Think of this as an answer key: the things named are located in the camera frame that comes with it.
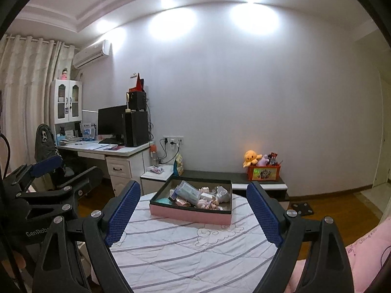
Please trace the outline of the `baby doll blue dress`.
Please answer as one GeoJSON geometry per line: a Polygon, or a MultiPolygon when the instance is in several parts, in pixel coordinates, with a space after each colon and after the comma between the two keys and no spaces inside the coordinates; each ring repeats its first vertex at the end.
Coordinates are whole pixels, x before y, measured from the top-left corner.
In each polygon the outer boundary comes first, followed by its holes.
{"type": "Polygon", "coordinates": [[[199,199],[195,207],[202,210],[222,210],[218,200],[215,197],[212,197],[210,200],[199,199]]]}

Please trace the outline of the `white mini fan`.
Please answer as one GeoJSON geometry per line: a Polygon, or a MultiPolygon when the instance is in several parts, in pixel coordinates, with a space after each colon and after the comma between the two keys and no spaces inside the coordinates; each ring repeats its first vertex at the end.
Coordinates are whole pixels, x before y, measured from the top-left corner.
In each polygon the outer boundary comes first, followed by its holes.
{"type": "Polygon", "coordinates": [[[215,197],[219,203],[226,203],[231,200],[231,194],[223,186],[217,186],[215,197]]]}

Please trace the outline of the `white side cabinet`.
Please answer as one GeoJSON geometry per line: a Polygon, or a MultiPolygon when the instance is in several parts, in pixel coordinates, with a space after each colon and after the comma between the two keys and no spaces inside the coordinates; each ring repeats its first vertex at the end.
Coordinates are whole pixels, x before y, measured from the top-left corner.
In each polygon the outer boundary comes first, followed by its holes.
{"type": "Polygon", "coordinates": [[[141,175],[141,185],[143,194],[158,192],[160,188],[171,178],[174,172],[173,165],[162,165],[163,172],[160,174],[147,171],[141,175]]]}

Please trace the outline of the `white desk with drawers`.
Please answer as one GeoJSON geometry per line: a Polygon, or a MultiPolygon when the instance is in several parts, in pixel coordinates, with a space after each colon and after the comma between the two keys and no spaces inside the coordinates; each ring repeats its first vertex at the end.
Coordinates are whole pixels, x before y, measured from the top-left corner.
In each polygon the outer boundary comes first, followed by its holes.
{"type": "Polygon", "coordinates": [[[76,152],[84,160],[94,160],[102,172],[110,177],[115,196],[121,194],[126,184],[133,180],[141,184],[141,176],[151,164],[151,142],[137,146],[125,147],[115,144],[100,144],[98,141],[79,141],[65,146],[58,146],[63,151],[76,152]]]}

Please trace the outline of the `pink bedding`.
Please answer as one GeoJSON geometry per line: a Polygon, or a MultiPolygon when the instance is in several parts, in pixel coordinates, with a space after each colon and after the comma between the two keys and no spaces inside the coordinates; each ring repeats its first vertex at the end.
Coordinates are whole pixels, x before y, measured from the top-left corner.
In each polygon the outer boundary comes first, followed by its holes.
{"type": "MultiPolygon", "coordinates": [[[[390,292],[390,217],[356,242],[346,246],[354,292],[390,292]]],[[[298,260],[284,292],[296,292],[306,260],[298,260]]],[[[349,292],[331,278],[308,292],[349,292]]]]}

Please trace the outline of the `black bathroom scale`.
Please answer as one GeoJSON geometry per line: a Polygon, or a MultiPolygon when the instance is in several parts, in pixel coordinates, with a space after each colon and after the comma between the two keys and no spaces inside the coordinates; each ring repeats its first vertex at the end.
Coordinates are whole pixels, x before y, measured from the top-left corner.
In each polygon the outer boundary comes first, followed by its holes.
{"type": "Polygon", "coordinates": [[[295,210],[301,217],[311,216],[314,214],[313,208],[307,202],[290,203],[291,209],[295,210]]]}

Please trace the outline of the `pink white block toy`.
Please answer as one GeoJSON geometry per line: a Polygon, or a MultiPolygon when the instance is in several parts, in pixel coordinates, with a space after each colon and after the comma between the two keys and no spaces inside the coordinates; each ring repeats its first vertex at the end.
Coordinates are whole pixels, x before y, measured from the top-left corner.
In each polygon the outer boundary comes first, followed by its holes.
{"type": "Polygon", "coordinates": [[[199,191],[201,193],[206,193],[206,194],[210,194],[210,195],[214,195],[215,194],[215,192],[213,190],[211,190],[209,187],[201,187],[199,189],[199,191]]]}

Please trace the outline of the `clear wipes pack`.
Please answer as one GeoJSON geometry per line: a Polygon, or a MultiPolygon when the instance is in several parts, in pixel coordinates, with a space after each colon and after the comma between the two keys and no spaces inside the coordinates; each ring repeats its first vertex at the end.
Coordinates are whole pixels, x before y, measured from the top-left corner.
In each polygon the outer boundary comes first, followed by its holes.
{"type": "Polygon", "coordinates": [[[186,181],[181,181],[181,183],[176,187],[176,192],[179,197],[187,200],[190,204],[196,205],[201,197],[201,192],[187,183],[186,181]]]}

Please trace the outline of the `blue small box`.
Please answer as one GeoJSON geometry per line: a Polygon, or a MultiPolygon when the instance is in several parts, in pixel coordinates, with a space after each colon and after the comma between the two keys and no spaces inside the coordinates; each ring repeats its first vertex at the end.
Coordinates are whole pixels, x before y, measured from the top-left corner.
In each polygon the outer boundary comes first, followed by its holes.
{"type": "Polygon", "coordinates": [[[170,201],[174,202],[176,200],[177,196],[178,196],[178,194],[177,194],[176,190],[172,189],[172,190],[170,190],[170,196],[168,197],[168,199],[170,201]]]}

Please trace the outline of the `white air conditioner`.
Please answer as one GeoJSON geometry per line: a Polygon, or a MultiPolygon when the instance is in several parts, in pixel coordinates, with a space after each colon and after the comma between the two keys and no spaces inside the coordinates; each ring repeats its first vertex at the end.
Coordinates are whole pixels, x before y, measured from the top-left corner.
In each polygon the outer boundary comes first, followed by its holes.
{"type": "Polygon", "coordinates": [[[109,56],[111,42],[109,40],[100,40],[88,47],[80,50],[73,58],[73,66],[80,69],[89,63],[109,56]]]}

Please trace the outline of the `white door frame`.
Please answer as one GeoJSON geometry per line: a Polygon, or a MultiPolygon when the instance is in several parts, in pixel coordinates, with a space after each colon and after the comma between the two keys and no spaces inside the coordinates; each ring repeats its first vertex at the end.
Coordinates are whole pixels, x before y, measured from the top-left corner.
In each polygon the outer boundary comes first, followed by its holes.
{"type": "Polygon", "coordinates": [[[376,168],[372,188],[380,192],[390,179],[390,83],[380,77],[380,90],[382,95],[382,136],[379,160],[376,168]]]}

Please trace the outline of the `teal clear case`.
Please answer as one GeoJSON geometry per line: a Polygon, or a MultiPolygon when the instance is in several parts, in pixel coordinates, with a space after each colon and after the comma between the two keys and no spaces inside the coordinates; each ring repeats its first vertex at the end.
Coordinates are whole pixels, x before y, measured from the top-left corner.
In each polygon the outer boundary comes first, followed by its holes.
{"type": "Polygon", "coordinates": [[[163,198],[163,199],[157,199],[156,202],[160,203],[160,204],[168,204],[168,205],[171,205],[172,202],[170,199],[168,198],[163,198]]]}

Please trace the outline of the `rose gold metal cylinder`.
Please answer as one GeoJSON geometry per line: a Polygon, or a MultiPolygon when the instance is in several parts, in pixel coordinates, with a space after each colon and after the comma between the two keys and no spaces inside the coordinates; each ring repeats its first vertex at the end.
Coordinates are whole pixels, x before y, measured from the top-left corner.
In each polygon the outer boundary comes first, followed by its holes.
{"type": "Polygon", "coordinates": [[[176,200],[175,200],[175,204],[179,207],[184,207],[184,208],[188,208],[191,206],[191,204],[187,201],[187,200],[184,200],[180,197],[177,197],[176,200]]]}

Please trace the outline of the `low black white bench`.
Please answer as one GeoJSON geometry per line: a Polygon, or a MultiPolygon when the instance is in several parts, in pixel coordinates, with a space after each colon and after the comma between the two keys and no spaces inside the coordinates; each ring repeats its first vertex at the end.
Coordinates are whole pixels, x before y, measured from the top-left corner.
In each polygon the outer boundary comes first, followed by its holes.
{"type": "MultiPolygon", "coordinates": [[[[220,173],[185,170],[181,178],[206,181],[231,181],[233,193],[245,198],[247,197],[247,185],[250,183],[246,173],[220,173]]],[[[284,209],[288,208],[290,203],[288,186],[281,178],[277,181],[259,181],[259,183],[270,198],[276,199],[284,209]]]]}

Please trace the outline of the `red calendar stand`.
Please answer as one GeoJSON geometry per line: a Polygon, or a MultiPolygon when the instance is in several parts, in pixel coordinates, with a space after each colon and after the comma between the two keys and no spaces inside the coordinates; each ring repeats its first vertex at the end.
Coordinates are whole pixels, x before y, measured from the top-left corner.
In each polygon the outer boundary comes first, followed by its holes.
{"type": "Polygon", "coordinates": [[[129,92],[130,93],[135,91],[144,92],[144,79],[140,77],[140,74],[134,73],[130,78],[135,82],[135,86],[130,88],[129,92]]]}

